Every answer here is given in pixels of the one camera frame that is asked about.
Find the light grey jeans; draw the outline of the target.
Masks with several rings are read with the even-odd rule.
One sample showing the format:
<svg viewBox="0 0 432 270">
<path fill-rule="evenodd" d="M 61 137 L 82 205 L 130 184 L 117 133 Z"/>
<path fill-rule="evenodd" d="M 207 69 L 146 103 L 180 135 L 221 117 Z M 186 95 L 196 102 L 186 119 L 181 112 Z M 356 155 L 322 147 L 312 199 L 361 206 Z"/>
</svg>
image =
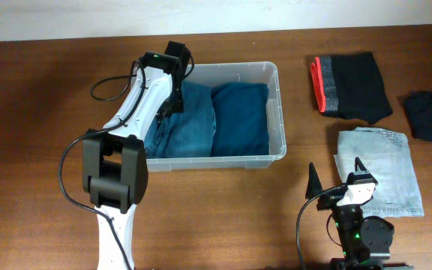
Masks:
<svg viewBox="0 0 432 270">
<path fill-rule="evenodd" d="M 378 181 L 373 199 L 361 207 L 364 216 L 403 218 L 425 215 L 405 134 L 376 127 L 341 131 L 334 159 L 342 182 L 356 170 L 356 158 Z"/>
</svg>

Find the blue denim jeans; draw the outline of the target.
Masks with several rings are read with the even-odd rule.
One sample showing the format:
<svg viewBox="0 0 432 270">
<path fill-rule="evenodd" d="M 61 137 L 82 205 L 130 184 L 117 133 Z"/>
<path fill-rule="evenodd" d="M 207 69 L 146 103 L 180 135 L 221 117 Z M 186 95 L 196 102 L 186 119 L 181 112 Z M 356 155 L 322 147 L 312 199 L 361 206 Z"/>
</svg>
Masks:
<svg viewBox="0 0 432 270">
<path fill-rule="evenodd" d="M 185 80 L 181 90 L 184 112 L 153 120 L 144 139 L 147 158 L 211 155 L 216 130 L 211 88 Z"/>
</svg>

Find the dark teal shirt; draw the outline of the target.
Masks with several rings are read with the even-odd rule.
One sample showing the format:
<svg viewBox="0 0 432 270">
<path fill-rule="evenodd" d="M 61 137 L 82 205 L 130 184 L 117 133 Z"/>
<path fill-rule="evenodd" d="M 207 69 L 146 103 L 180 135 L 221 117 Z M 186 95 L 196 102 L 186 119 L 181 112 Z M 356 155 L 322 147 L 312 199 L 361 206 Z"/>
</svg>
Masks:
<svg viewBox="0 0 432 270">
<path fill-rule="evenodd" d="M 216 121 L 213 156 L 269 154 L 268 96 L 264 83 L 229 82 L 211 90 Z"/>
</svg>

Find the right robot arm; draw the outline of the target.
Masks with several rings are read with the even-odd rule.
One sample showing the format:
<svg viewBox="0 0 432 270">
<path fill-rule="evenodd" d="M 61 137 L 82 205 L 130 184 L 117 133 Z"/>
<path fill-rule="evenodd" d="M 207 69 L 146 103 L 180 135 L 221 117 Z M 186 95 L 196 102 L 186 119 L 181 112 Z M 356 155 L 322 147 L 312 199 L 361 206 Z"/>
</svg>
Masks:
<svg viewBox="0 0 432 270">
<path fill-rule="evenodd" d="M 315 166 L 308 166 L 306 203 L 301 207 L 296 221 L 296 245 L 298 258 L 306 268 L 300 244 L 300 226 L 304 210 L 314 201 L 319 211 L 329 210 L 329 220 L 334 221 L 338 234 L 338 245 L 343 256 L 332 258 L 330 269 L 413 269 L 406 263 L 391 263 L 390 247 L 395 228 L 392 223 L 377 216 L 363 215 L 362 206 L 373 199 L 378 181 L 366 169 L 361 160 L 355 158 L 355 169 L 346 182 L 323 189 Z"/>
</svg>

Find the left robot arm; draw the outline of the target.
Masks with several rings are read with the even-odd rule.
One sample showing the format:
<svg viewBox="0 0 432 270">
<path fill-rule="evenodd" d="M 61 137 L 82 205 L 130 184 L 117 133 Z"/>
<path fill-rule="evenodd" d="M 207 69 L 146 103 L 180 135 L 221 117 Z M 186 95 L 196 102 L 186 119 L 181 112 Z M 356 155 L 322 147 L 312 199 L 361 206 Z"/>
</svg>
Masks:
<svg viewBox="0 0 432 270">
<path fill-rule="evenodd" d="M 182 112 L 182 81 L 193 69 L 187 50 L 147 52 L 133 61 L 120 109 L 82 141 L 83 188 L 97 212 L 99 269 L 135 266 L 134 215 L 149 180 L 144 139 L 156 117 Z"/>
</svg>

